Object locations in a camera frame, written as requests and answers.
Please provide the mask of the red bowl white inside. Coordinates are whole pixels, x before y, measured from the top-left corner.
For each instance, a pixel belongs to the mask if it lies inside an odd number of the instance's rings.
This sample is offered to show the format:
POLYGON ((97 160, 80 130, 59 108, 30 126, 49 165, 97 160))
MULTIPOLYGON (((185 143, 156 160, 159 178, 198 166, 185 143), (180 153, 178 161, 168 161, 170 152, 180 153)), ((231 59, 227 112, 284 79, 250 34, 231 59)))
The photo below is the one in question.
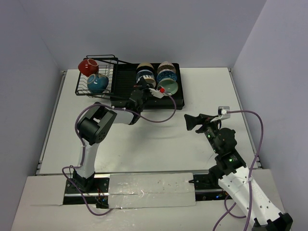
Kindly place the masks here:
POLYGON ((93 59, 84 59, 80 64, 78 65, 78 70, 81 74, 89 77, 92 74, 97 74, 99 71, 98 63, 93 59))

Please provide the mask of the blue patterned bowl underneath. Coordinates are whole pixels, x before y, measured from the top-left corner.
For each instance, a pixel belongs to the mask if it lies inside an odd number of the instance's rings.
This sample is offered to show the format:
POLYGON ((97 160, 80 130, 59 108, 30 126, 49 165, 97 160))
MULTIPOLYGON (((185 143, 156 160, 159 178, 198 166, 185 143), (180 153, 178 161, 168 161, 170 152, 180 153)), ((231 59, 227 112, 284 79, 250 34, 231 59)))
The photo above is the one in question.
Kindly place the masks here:
POLYGON ((161 72, 158 73, 157 77, 156 77, 156 82, 159 83, 160 81, 164 80, 164 79, 172 79, 174 81, 177 81, 177 75, 175 72, 173 72, 170 69, 164 69, 161 72))

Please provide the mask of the blue floral white bowl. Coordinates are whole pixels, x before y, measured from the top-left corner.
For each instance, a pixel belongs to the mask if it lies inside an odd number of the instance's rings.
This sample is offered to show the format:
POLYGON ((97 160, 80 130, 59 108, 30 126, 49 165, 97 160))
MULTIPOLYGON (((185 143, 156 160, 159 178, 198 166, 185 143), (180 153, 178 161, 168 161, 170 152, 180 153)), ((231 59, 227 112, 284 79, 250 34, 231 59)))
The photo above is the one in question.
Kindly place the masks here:
POLYGON ((136 74, 136 81, 138 82, 141 77, 145 79, 154 79, 154 74, 150 70, 141 70, 136 74))

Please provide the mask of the brown patterned white bowl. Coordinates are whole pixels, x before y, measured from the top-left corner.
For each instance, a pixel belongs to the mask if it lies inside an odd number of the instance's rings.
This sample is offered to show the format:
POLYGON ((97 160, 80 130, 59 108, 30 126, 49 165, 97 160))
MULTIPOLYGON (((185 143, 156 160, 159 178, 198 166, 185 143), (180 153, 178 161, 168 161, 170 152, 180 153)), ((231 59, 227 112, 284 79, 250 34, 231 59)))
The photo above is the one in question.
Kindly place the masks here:
POLYGON ((176 68, 175 66, 170 63, 170 62, 162 62, 158 68, 157 68, 157 73, 159 74, 160 72, 164 71, 164 70, 170 70, 174 73, 176 73, 176 68))

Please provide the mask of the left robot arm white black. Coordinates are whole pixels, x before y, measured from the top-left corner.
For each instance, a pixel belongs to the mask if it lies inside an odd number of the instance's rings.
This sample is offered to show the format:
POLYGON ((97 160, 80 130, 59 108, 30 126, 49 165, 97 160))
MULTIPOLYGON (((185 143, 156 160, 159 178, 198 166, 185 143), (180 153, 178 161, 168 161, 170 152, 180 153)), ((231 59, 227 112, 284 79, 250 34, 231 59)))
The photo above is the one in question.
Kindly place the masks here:
POLYGON ((147 83, 145 78, 141 77, 124 107, 113 108, 96 102, 83 116, 77 118, 75 131, 82 146, 72 181, 82 192, 88 192, 94 186, 94 165, 99 144, 106 138, 113 124, 134 125, 139 120, 152 87, 153 84, 147 83))

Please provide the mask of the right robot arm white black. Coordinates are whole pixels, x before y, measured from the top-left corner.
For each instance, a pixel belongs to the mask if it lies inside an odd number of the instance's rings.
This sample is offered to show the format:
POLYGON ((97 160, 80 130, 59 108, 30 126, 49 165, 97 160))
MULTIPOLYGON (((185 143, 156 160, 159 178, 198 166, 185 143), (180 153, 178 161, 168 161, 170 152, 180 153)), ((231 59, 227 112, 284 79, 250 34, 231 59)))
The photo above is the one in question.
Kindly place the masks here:
POLYGON ((216 154, 216 165, 209 169, 203 183, 223 189, 234 200, 245 215, 245 230, 251 226, 254 231, 289 231, 293 219, 272 203, 252 177, 252 167, 235 148, 235 130, 221 127, 225 115, 228 111, 220 109, 217 116, 184 116, 186 129, 193 130, 199 125, 196 133, 205 134, 216 154))

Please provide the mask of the celadon green bowl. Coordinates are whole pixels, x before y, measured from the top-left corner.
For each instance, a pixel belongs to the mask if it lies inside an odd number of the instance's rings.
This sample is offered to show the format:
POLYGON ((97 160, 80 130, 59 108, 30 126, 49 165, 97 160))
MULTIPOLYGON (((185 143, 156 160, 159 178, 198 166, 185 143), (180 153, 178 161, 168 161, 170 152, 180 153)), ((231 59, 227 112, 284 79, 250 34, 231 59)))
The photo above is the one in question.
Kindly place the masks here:
POLYGON ((177 93, 177 91, 179 89, 179 86, 178 86, 177 82, 175 80, 173 80, 173 79, 170 79, 170 78, 162 79, 158 83, 157 86, 164 88, 165 91, 168 94, 171 94, 171 95, 174 95, 175 93, 177 93))

